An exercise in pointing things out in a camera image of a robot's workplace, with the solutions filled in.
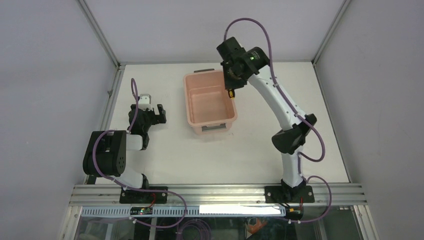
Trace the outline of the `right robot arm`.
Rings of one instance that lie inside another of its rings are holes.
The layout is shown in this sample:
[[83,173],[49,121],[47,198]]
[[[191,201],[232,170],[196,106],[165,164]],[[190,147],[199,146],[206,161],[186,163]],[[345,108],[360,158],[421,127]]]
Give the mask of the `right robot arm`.
[[260,47],[246,51],[241,46],[219,46],[222,58],[224,86],[228,96],[251,84],[274,113],[280,130],[272,136],[274,147],[281,153],[283,175],[279,192],[271,191],[276,201],[296,202],[306,191],[306,181],[300,173],[299,154],[306,136],[317,122],[314,114],[304,114],[290,107],[290,99],[273,79],[271,61]]

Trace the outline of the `yellow black handled screwdriver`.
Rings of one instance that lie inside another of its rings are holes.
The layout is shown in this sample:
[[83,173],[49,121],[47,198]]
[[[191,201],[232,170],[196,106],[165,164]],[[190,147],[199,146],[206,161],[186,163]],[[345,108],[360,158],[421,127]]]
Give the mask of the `yellow black handled screwdriver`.
[[235,91],[233,89],[229,89],[228,90],[228,96],[230,99],[234,99],[235,98]]

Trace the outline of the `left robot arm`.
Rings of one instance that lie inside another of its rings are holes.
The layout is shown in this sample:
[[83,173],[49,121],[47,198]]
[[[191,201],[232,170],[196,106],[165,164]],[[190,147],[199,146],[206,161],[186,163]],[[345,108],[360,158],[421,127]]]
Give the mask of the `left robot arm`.
[[157,105],[158,114],[150,105],[130,106],[128,113],[132,127],[125,130],[93,131],[82,161],[85,174],[105,178],[131,189],[131,197],[138,203],[145,203],[151,196],[150,185],[143,173],[127,167],[128,151],[144,151],[148,148],[151,126],[165,124],[166,111],[162,104]]

